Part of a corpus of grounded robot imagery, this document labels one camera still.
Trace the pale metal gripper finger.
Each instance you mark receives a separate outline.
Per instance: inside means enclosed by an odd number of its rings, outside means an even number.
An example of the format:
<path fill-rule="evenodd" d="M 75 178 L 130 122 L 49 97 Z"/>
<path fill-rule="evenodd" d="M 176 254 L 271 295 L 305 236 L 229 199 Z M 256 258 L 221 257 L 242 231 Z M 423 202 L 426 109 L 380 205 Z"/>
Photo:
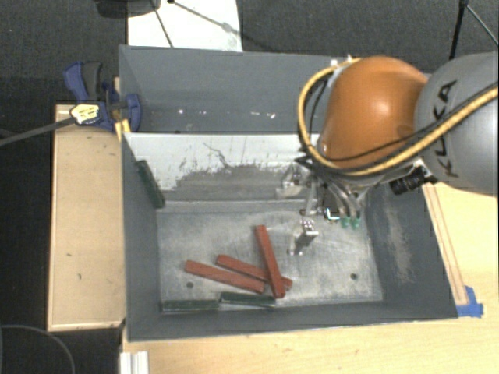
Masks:
<path fill-rule="evenodd" d="M 275 193 L 278 199 L 297 196 L 303 188 L 303 171 L 299 164 L 290 164 L 281 177 Z"/>
<path fill-rule="evenodd" d="M 304 249 L 308 248 L 319 234 L 320 232 L 312 219 L 301 219 L 299 226 L 292 232 L 288 245 L 288 254 L 290 256 L 301 256 Z"/>

